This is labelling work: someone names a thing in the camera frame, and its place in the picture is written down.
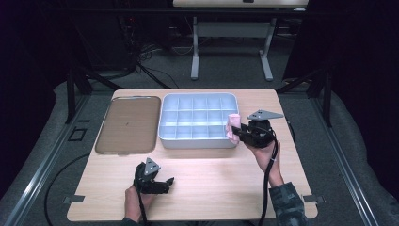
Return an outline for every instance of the desk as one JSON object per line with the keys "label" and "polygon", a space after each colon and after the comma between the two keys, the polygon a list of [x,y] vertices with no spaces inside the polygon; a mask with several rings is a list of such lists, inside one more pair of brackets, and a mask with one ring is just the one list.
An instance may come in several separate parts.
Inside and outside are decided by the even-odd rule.
{"label": "desk", "polygon": [[[180,8],[304,8],[308,0],[254,0],[244,3],[243,0],[174,0],[173,6]],[[191,79],[197,80],[200,67],[200,50],[198,37],[250,37],[265,38],[264,47],[259,51],[266,81],[273,81],[267,54],[273,38],[276,19],[270,23],[209,23],[193,20],[193,63]]]}
{"label": "desk", "polygon": [[[159,96],[171,92],[230,92],[237,98],[242,123],[258,109],[283,114],[272,89],[124,89],[120,96]],[[284,118],[270,120],[281,142],[281,173],[293,182],[299,195],[311,195],[295,144]],[[161,166],[156,181],[175,177],[168,194],[158,195],[148,211],[148,220],[256,219],[263,206],[263,172],[243,143],[233,149],[168,150],[160,139],[153,152],[118,156],[91,151],[68,212],[71,221],[120,220],[124,215],[124,190],[134,179],[136,166],[150,157]],[[305,203],[306,216],[314,218],[314,203]],[[267,218],[275,213],[269,204]]]}

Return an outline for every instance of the plastic organizer tray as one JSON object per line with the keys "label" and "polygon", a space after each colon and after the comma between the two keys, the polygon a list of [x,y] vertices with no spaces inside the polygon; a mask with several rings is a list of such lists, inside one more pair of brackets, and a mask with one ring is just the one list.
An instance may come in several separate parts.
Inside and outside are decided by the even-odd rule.
{"label": "plastic organizer tray", "polygon": [[238,113],[231,93],[170,93],[162,102],[158,136],[169,149],[233,148],[226,123]]}

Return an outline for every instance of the camouflage sleeve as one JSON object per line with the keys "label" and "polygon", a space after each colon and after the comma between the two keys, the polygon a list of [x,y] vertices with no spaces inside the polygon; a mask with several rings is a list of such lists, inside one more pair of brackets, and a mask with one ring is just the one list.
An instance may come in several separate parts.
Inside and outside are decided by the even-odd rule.
{"label": "camouflage sleeve", "polygon": [[270,188],[269,191],[279,226],[309,225],[303,201],[291,182]]}
{"label": "camouflage sleeve", "polygon": [[139,224],[129,218],[124,218],[122,220],[121,226],[139,226]]}

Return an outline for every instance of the gray carpet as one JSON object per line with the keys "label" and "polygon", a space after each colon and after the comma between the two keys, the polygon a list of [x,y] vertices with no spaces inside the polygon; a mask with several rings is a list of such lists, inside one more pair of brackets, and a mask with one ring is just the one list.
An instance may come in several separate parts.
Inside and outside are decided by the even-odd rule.
{"label": "gray carpet", "polygon": [[[160,70],[173,77],[180,89],[190,88],[271,88],[284,85],[282,74],[293,42],[284,38],[275,38],[269,53],[269,62],[275,80],[266,82],[258,50],[263,47],[261,40],[254,39],[218,39],[207,40],[200,48],[199,80],[191,81],[191,54],[177,55],[165,51],[155,51],[152,57],[143,60],[143,65]],[[164,73],[153,71],[157,77],[174,87],[171,79]],[[128,89],[160,89],[144,72],[113,80]],[[60,156],[56,160],[50,175],[32,202],[23,225],[46,225],[44,215],[44,197],[46,189],[56,174],[69,162],[91,150],[100,128],[112,92],[104,85],[91,81],[95,88],[73,126],[85,128],[87,132],[82,141],[65,141]],[[312,219],[312,225],[363,225],[359,210],[338,169],[333,149],[322,123],[317,120],[317,110],[303,93],[306,86],[294,89],[294,92],[281,94],[280,101],[284,113],[293,125],[295,145],[303,168],[308,177],[313,194],[324,196],[325,203],[318,205],[319,214]],[[66,86],[55,89],[57,102],[51,119],[44,128],[37,145],[27,159],[24,168],[14,181],[6,196],[0,202],[3,225],[23,195],[42,159],[52,151],[67,119]],[[377,218],[379,225],[399,225],[397,201],[377,182],[373,171],[366,162],[366,149],[361,134],[340,99],[333,95],[331,105],[333,130],[340,141],[350,166],[364,190],[365,196]],[[48,194],[48,214],[54,225],[119,225],[119,222],[74,223],[66,219],[69,206],[61,203],[65,196],[74,194],[87,158],[82,158],[67,167],[54,181]],[[268,220],[265,225],[275,225]]]}

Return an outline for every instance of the pink sponge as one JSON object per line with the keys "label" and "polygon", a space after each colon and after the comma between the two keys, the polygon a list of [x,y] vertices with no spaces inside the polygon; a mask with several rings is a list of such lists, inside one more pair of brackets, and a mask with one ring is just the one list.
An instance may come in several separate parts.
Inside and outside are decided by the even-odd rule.
{"label": "pink sponge", "polygon": [[241,128],[241,116],[239,114],[230,114],[226,124],[226,136],[233,144],[238,144],[240,142],[240,137],[232,132],[231,126]]}

